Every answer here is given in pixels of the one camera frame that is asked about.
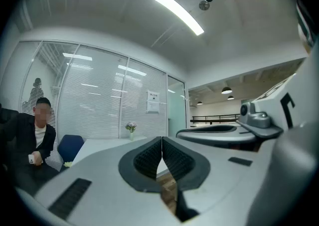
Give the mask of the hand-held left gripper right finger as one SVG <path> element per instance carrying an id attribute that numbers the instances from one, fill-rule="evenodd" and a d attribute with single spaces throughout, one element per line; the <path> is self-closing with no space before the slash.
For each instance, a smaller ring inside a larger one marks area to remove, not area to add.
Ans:
<path id="1" fill-rule="evenodd" d="M 173 215 L 162 209 L 162 221 L 245 222 L 265 178 L 272 141 L 258 152 L 206 146 L 162 138 L 162 157 L 177 183 Z"/>

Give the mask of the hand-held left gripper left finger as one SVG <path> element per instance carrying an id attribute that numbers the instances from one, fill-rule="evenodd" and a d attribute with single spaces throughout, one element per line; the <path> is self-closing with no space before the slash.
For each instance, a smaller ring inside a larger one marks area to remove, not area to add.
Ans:
<path id="1" fill-rule="evenodd" d="M 161 137 L 91 154 L 47 182 L 35 199 L 71 226 L 176 226 L 156 182 Z"/>

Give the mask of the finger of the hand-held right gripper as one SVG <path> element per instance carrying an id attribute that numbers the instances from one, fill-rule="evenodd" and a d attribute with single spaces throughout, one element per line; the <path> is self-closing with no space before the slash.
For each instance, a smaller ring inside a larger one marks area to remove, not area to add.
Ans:
<path id="1" fill-rule="evenodd" d="M 241 126 L 237 126 L 235 131 L 227 133 L 177 132 L 176 137 L 193 143 L 222 148 L 229 148 L 231 145 L 250 144 L 257 140 L 254 134 Z"/>
<path id="2" fill-rule="evenodd" d="M 215 124 L 215 125 L 207 125 L 207 126 L 200 126 L 200 127 L 191 127 L 188 129 L 179 130 L 178 133 L 181 133 L 181 132 L 227 133 L 227 132 L 233 132 L 236 129 L 237 129 L 237 126 L 234 126 L 234 125 Z"/>

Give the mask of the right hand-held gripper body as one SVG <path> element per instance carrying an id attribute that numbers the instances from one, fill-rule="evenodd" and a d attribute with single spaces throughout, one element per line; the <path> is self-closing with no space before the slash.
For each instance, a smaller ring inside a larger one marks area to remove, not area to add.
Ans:
<path id="1" fill-rule="evenodd" d="M 295 73 L 257 99 L 242 104 L 238 123 L 259 138 L 276 138 L 303 126 L 303 75 Z"/>

